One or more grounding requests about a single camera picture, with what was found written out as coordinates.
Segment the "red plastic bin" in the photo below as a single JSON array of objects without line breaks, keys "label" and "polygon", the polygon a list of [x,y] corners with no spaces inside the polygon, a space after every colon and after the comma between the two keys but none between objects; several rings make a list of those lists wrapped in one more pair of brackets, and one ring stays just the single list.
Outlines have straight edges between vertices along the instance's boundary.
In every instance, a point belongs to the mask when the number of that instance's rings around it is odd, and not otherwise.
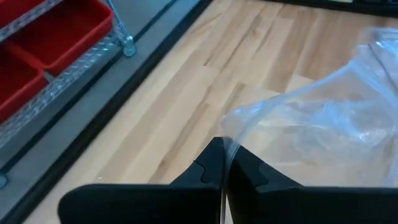
[{"label": "red plastic bin", "polygon": [[45,0],[0,0],[0,28],[8,25]]},{"label": "red plastic bin", "polygon": [[43,69],[33,61],[0,46],[0,123],[31,100],[47,83]]},{"label": "red plastic bin", "polygon": [[59,74],[112,29],[113,11],[99,0],[63,0],[10,36],[6,46]]}]

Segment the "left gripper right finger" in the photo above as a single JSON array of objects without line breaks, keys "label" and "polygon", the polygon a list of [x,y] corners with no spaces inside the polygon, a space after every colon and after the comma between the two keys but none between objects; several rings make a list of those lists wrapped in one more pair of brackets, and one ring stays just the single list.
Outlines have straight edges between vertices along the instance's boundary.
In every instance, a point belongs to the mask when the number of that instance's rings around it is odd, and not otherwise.
[{"label": "left gripper right finger", "polygon": [[240,146],[227,196],[234,224],[398,224],[398,189],[304,186]]}]

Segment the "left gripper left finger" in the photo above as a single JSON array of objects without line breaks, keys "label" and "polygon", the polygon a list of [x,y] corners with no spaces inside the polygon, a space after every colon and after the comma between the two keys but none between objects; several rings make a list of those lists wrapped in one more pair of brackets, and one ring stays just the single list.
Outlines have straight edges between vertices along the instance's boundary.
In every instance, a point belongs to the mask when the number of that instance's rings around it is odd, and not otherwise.
[{"label": "left gripper left finger", "polygon": [[61,224],[220,224],[224,141],[213,138],[169,184],[90,184],[58,204]]}]

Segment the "clear plastic zip bag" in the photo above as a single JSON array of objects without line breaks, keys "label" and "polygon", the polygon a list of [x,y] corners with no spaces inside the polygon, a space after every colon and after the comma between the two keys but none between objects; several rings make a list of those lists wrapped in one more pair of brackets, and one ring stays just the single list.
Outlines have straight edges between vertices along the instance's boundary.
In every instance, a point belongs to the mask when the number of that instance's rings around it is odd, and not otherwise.
[{"label": "clear plastic zip bag", "polygon": [[398,29],[368,29],[345,66],[221,127],[227,178],[242,146],[304,186],[398,189]]}]

